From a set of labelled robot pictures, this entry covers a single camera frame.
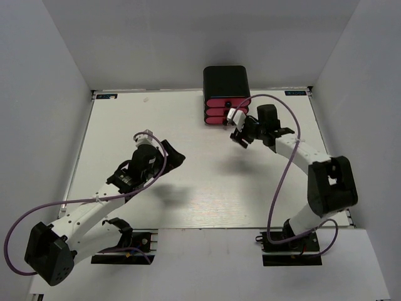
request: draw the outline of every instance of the sticker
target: sticker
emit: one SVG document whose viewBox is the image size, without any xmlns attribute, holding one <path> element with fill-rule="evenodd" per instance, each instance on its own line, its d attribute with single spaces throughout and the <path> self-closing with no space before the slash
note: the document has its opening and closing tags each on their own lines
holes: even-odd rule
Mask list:
<svg viewBox="0 0 401 301">
<path fill-rule="evenodd" d="M 96 99 L 116 99 L 118 94 L 98 94 Z"/>
<path fill-rule="evenodd" d="M 286 96 L 306 96 L 305 91 L 284 91 Z"/>
</svg>

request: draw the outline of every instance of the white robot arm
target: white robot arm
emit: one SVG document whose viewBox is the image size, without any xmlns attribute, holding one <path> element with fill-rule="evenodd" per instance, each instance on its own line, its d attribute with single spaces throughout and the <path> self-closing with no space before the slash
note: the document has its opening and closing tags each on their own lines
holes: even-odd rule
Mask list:
<svg viewBox="0 0 401 301">
<path fill-rule="evenodd" d="M 258 119 L 232 108 L 227 120 L 236 126 L 231 139 L 244 148 L 254 139 L 262 140 L 273 152 L 289 159 L 298 141 L 294 131 L 281 128 L 274 105 L 259 106 Z M 351 165 L 346 157 L 330 157 L 301 140 L 293 163 L 308 176 L 308 204 L 284 223 L 284 239 L 315 229 L 358 201 Z"/>
<path fill-rule="evenodd" d="M 74 265 L 106 248 L 131 248 L 139 232 L 120 218 L 107 215 L 123 206 L 151 178 L 179 167 L 185 156 L 166 140 L 158 144 L 145 131 L 135 138 L 137 150 L 124 161 L 96 192 L 92 203 L 83 203 L 49 225 L 40 222 L 31 230 L 25 261 L 49 285 L 62 282 Z"/>
</svg>

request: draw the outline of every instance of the black box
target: black box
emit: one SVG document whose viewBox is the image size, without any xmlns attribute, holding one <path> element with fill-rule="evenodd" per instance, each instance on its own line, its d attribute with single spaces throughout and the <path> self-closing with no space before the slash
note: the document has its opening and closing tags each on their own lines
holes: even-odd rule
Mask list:
<svg viewBox="0 0 401 301">
<path fill-rule="evenodd" d="M 231 107 L 238 107 L 251 96 L 243 66 L 208 66 L 203 70 L 204 120 L 207 124 L 225 124 Z M 248 111 L 248 101 L 241 106 Z M 207 112 L 222 112 L 209 115 Z"/>
</svg>

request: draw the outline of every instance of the white backdrop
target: white backdrop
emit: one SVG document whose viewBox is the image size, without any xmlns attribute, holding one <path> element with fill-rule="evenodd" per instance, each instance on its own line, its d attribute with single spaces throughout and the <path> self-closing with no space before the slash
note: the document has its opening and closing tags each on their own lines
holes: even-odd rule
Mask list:
<svg viewBox="0 0 401 301">
<path fill-rule="evenodd" d="M 27 210 L 61 201 L 91 93 L 40 0 L 0 1 L 0 242 Z M 58 208 L 26 218 L 11 238 L 12 261 L 24 262 L 31 228 Z M 0 299 L 25 300 L 31 277 L 14 274 L 0 251 Z"/>
<path fill-rule="evenodd" d="M 401 300 L 401 2 L 362 0 L 315 87 L 332 153 L 352 164 L 366 228 L 392 300 Z"/>
<path fill-rule="evenodd" d="M 358 0 L 43 0 L 93 90 L 201 88 L 241 64 L 252 88 L 313 85 Z"/>
</svg>

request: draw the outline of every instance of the purple cable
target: purple cable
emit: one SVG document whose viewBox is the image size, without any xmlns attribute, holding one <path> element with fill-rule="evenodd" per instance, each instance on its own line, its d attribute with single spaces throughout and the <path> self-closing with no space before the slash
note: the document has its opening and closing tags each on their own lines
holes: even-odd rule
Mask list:
<svg viewBox="0 0 401 301">
<path fill-rule="evenodd" d="M 120 199 L 120 198 L 125 198 L 125 197 L 129 197 L 129 196 L 135 196 L 138 193 L 140 193 L 141 191 L 144 191 L 145 189 L 147 189 L 148 187 L 150 187 L 154 182 L 157 181 L 157 179 L 163 174 L 164 169 L 167 165 L 167 152 L 164 149 L 163 144 L 158 140 L 158 138 L 156 138 L 153 134 L 148 133 L 148 132 L 139 132 L 136 133 L 133 138 L 135 140 L 135 138 L 138 135 L 148 135 L 149 137 L 153 138 L 158 145 L 160 146 L 160 149 L 163 152 L 163 157 L 164 157 L 164 161 L 163 161 L 163 166 L 160 170 L 160 172 L 153 178 L 153 180 L 151 180 L 149 182 L 148 185 L 132 191 L 131 193 L 126 193 L 126 194 L 119 194 L 116 196 L 105 196 L 103 198 L 99 198 L 101 201 L 112 201 L 114 199 Z M 4 253 L 4 259 L 6 260 L 7 266 L 16 274 L 21 275 L 21 276 L 33 276 L 36 275 L 36 272 L 22 272 L 20 270 L 18 270 L 12 263 L 9 257 L 9 253 L 8 253 L 8 244 L 10 241 L 10 237 L 13 233 L 13 231 L 15 230 L 15 228 L 17 227 L 17 225 L 28 215 L 30 215 L 31 213 L 34 213 L 37 210 L 43 209 L 43 208 L 47 208 L 47 207 L 51 207 L 51 206 L 59 206 L 59 205 L 63 205 L 63 204 L 76 204 L 76 203 L 95 203 L 97 202 L 97 200 L 95 198 L 87 198 L 87 199 L 74 199 L 71 201 L 62 201 L 62 202 L 54 202 L 54 203 L 47 203 L 47 204 L 43 204 L 40 206 L 37 206 L 35 208 L 30 209 L 29 211 L 25 212 L 22 216 L 20 216 L 15 222 L 14 224 L 10 227 L 10 230 L 8 230 L 7 235 L 6 235 L 6 239 L 4 240 L 4 246 L 3 246 L 3 253 Z"/>
<path fill-rule="evenodd" d="M 143 257 L 145 257 L 146 261 L 149 264 L 152 264 L 152 262 L 150 261 L 149 257 L 142 250 L 139 250 L 138 248 L 134 248 L 134 247 L 131 247 L 131 246 L 129 246 L 127 248 L 104 249 L 104 250 L 100 251 L 99 253 L 103 254 L 103 253 L 114 253 L 114 252 L 122 252 L 122 251 L 136 251 L 138 253 L 141 253 L 143 255 Z"/>
<path fill-rule="evenodd" d="M 295 113 L 291 110 L 291 108 L 290 108 L 285 102 L 283 102 L 280 98 L 275 97 L 275 96 L 270 95 L 270 94 L 257 94 L 257 95 L 253 95 L 253 96 L 248 97 L 247 99 L 243 100 L 243 101 L 238 105 L 237 109 L 234 111 L 234 114 L 232 115 L 231 118 L 232 118 L 232 119 L 234 118 L 234 116 L 237 114 L 237 111 L 238 111 L 238 110 L 241 108 L 241 106 L 242 106 L 244 103 L 246 103 L 248 100 L 251 100 L 252 98 L 255 98 L 255 97 L 262 97 L 262 96 L 273 98 L 274 100 L 278 101 L 279 103 L 281 103 L 282 105 L 284 105 L 284 106 L 286 107 L 286 109 L 290 112 L 290 114 L 292 115 L 292 117 L 293 117 L 293 119 L 294 119 L 294 121 L 295 121 L 295 124 L 296 124 L 296 131 L 297 131 L 296 136 L 297 136 L 297 139 L 298 139 L 298 140 L 295 142 L 294 150 L 293 150 L 293 152 L 291 153 L 291 156 L 290 156 L 289 159 L 288 159 L 288 163 L 287 163 L 286 167 L 284 168 L 283 174 L 281 175 L 280 181 L 278 182 L 278 185 L 277 185 L 277 188 L 276 188 L 276 192 L 274 193 L 273 200 L 271 201 L 270 210 L 269 210 L 269 217 L 268 217 L 268 225 L 267 225 L 267 229 L 266 229 L 266 236 L 267 236 L 267 239 L 268 239 L 268 241 L 269 241 L 272 245 L 280 245 L 280 244 L 283 244 L 283 243 L 289 243 L 290 241 L 297 240 L 297 239 L 299 239 L 299 238 L 302 238 L 302 237 L 304 237 L 304 236 L 306 236 L 306 235 L 311 234 L 312 232 L 315 232 L 318 228 L 322 227 L 327 221 L 332 221 L 332 222 L 335 224 L 335 228 L 336 228 L 336 233 L 335 233 L 335 235 L 334 235 L 333 241 L 330 243 L 330 245 L 328 246 L 328 248 L 326 248 L 324 251 L 322 251 L 322 252 L 320 252 L 319 254 L 314 255 L 314 256 L 322 255 L 322 254 L 326 253 L 326 252 L 334 245 L 334 242 L 335 242 L 336 239 L 337 239 L 337 235 L 338 235 L 338 224 L 337 224 L 337 222 L 336 222 L 335 220 L 333 220 L 333 219 L 327 219 L 327 220 L 325 220 L 324 222 L 322 222 L 319 226 L 317 226 L 316 228 L 310 229 L 310 230 L 308 230 L 308 231 L 305 231 L 305 232 L 303 232 L 303 233 L 301 233 L 301 234 L 298 234 L 298 235 L 296 235 L 296 236 L 294 236 L 294 237 L 291 237 L 291 238 L 286 238 L 286 239 L 284 239 L 284 240 L 272 240 L 272 238 L 271 238 L 271 235 L 270 235 L 270 232 L 271 232 L 271 220 L 272 220 L 272 217 L 273 217 L 274 206 L 276 205 L 276 202 L 277 202 L 277 199 L 278 199 L 278 194 L 280 193 L 280 190 L 281 190 L 281 186 L 283 185 L 284 180 L 285 180 L 285 178 L 286 178 L 286 176 L 287 176 L 288 169 L 289 169 L 291 163 L 294 161 L 294 157 L 295 157 L 296 151 L 297 151 L 297 149 L 298 149 L 299 142 L 300 142 L 300 138 L 301 138 L 301 127 L 300 127 L 300 125 L 299 125 L 298 119 L 297 119 L 296 116 L 295 116 Z"/>
</svg>

